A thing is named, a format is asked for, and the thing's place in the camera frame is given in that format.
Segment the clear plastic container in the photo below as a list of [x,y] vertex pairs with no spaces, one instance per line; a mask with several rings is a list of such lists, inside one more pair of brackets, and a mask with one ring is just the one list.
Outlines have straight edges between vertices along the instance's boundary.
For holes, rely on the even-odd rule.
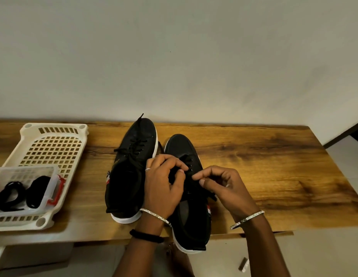
[[[51,202],[53,193],[55,191],[59,168],[57,165],[33,165],[33,166],[21,166],[21,167],[0,167],[0,192],[9,182],[19,181],[23,184],[25,189],[29,188],[32,182],[40,176],[50,177],[50,181],[47,185],[47,189],[44,193],[42,202],[36,209],[30,208],[26,205],[26,201],[23,200],[19,204],[13,206],[14,208],[24,208],[20,211],[3,212],[0,210],[0,216],[26,216],[33,214],[42,214],[47,210],[48,200]],[[12,192],[12,195],[8,201],[14,200],[17,197],[16,192]]]

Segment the black sneaker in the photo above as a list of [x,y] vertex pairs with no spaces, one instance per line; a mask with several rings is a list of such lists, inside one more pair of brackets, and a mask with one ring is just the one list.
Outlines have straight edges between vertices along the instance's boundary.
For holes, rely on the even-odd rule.
[[[206,250],[211,234],[211,212],[207,197],[216,200],[215,194],[192,180],[192,175],[202,170],[191,141],[182,134],[172,136],[165,146],[165,153],[171,154],[184,162],[189,170],[185,172],[184,192],[181,202],[168,218],[173,227],[173,238],[178,249],[187,254],[195,254]],[[170,171],[169,182],[175,180],[178,168]]]
[[119,223],[132,223],[140,218],[146,162],[157,153],[156,128],[151,120],[142,116],[114,150],[117,152],[115,162],[107,173],[106,213],[111,213]]

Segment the hand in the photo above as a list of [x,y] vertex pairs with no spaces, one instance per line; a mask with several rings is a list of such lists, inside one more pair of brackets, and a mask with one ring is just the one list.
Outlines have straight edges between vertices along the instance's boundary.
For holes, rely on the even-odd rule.
[[[178,166],[173,185],[169,183],[170,169]],[[182,161],[168,154],[159,154],[147,160],[146,181],[144,183],[145,209],[167,219],[179,204],[185,180],[184,171],[188,170]]]
[[197,172],[192,179],[214,192],[235,222],[260,211],[235,169],[213,165]]

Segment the plastic basket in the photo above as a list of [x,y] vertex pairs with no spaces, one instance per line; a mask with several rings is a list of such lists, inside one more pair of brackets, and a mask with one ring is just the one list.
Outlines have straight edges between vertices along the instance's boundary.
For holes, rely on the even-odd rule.
[[[42,214],[47,211],[47,209],[52,209],[52,205],[47,206],[48,200],[52,200],[53,192],[55,191],[57,182],[59,181],[58,177],[59,168],[56,165],[48,165],[48,166],[22,166],[22,167],[0,167],[0,191],[4,189],[4,187],[9,182],[19,181],[23,184],[25,189],[29,188],[32,182],[40,177],[40,176],[48,176],[50,177],[49,183],[47,185],[47,189],[44,192],[43,199],[38,208],[33,209],[26,205],[26,202],[23,201],[14,208],[24,209],[19,211],[12,212],[3,212],[0,210],[0,217],[3,216],[29,216],[34,214]],[[14,200],[17,195],[13,194],[13,198],[9,198],[9,200]]]
[[43,214],[0,216],[0,231],[39,230],[53,226],[52,217],[65,200],[71,180],[87,143],[86,124],[27,123],[20,130],[21,140],[2,167],[57,165],[66,181],[57,204]]

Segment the wooden tabletop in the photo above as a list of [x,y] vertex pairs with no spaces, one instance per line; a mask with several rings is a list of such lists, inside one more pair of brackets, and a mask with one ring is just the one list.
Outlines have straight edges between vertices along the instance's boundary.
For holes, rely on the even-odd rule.
[[[26,122],[0,120],[0,166]],[[113,150],[132,123],[87,124],[88,142],[55,225],[38,232],[0,232],[0,246],[130,238],[135,224],[114,222],[105,212],[104,193]],[[155,125],[163,145],[173,134],[186,135],[203,167],[237,169],[274,231],[358,226],[358,195],[306,126]],[[210,200],[210,207],[212,234],[242,232],[229,229],[234,222],[220,202]],[[168,228],[162,233],[170,234]]]

